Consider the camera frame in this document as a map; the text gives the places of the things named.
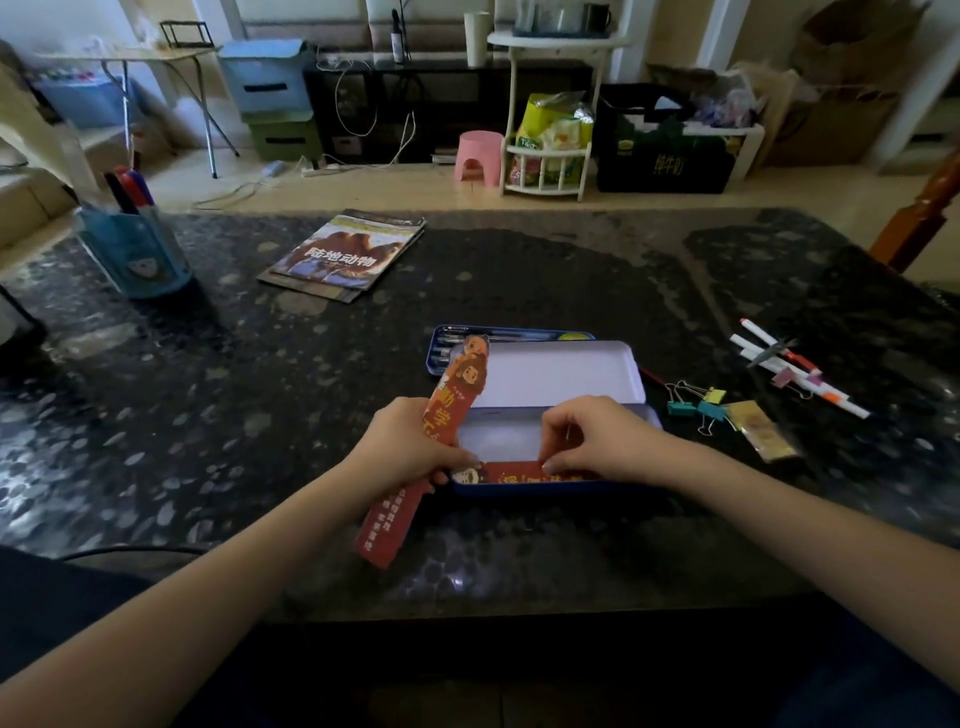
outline pen holder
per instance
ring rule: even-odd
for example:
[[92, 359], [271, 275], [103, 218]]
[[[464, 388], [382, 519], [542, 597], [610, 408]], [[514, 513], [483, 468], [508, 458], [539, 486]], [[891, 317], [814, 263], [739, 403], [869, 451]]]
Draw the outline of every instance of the pen holder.
[[77, 218], [86, 251], [124, 296], [165, 296], [193, 278], [177, 236], [156, 207], [142, 207], [138, 215], [81, 209]]

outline bottle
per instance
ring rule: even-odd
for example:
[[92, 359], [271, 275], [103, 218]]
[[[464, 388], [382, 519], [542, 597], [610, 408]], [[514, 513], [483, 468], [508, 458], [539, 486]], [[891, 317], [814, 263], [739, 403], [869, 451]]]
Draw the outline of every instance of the bottle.
[[394, 29], [390, 32], [390, 45], [394, 49], [394, 63], [403, 63], [403, 32], [400, 30], [400, 16], [391, 10], [394, 17]]

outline hand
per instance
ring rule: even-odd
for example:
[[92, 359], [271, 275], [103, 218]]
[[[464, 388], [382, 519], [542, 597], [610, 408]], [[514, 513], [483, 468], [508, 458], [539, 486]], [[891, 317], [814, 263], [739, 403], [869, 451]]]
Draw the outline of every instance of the hand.
[[670, 486], [696, 445], [644, 422], [609, 397], [578, 397], [543, 413], [538, 460], [548, 474], [593, 471], [610, 480]]
[[426, 475], [435, 485], [446, 483], [442, 469], [479, 467], [464, 449], [441, 445], [423, 433], [426, 398], [398, 397], [373, 415], [360, 442], [344, 460], [367, 478], [376, 494], [392, 491]]

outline plastic stool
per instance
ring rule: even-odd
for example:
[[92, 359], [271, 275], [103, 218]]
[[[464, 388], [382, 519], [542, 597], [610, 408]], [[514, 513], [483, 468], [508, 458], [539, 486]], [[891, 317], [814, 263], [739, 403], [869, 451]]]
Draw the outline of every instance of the plastic stool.
[[463, 132], [457, 148], [457, 165], [453, 169], [453, 179], [459, 182], [464, 178], [464, 167], [472, 159], [483, 167], [483, 181], [487, 187], [500, 186], [502, 148], [502, 133]]

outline marble tabletop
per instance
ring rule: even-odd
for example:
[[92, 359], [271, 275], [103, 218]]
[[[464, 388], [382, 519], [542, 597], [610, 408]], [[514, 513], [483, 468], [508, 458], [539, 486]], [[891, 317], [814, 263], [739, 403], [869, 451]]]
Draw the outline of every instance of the marble tabletop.
[[[782, 209], [426, 213], [422, 239], [355, 303], [255, 281], [326, 217], [177, 218], [199, 283], [167, 300], [122, 299], [73, 241], [6, 281], [50, 336], [0, 370], [0, 545], [61, 556], [223, 541], [343, 457], [378, 407], [428, 394], [423, 358], [443, 323], [625, 341], [668, 380], [758, 400], [804, 459], [764, 466], [729, 429], [705, 442], [960, 544], [957, 318], [822, 223]], [[799, 337], [875, 414], [860, 421], [747, 372], [727, 342], [741, 316]], [[810, 590], [723, 521], [652, 489], [441, 491], [387, 571], [349, 551], [358, 524], [291, 588], [301, 617], [731, 606]]]

